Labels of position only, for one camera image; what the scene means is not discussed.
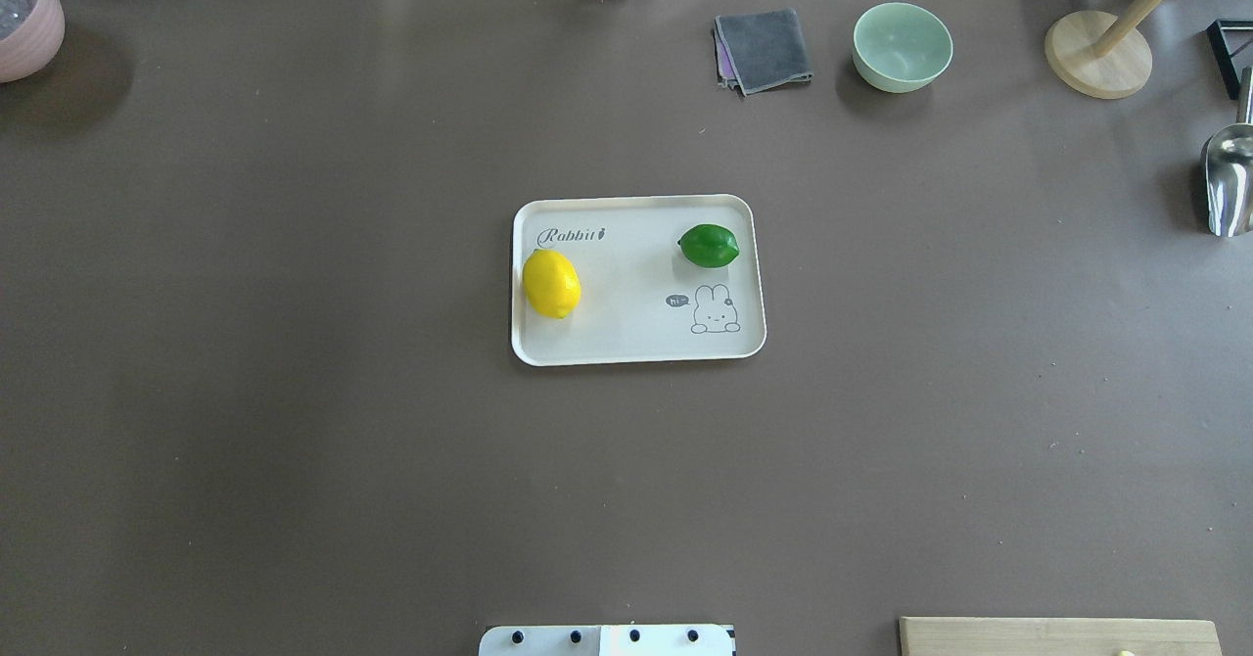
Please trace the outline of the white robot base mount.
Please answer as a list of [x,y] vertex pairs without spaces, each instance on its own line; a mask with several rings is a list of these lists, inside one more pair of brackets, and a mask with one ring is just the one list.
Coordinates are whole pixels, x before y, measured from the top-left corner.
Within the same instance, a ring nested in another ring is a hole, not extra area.
[[733,626],[618,623],[497,626],[482,633],[479,655],[736,655]]

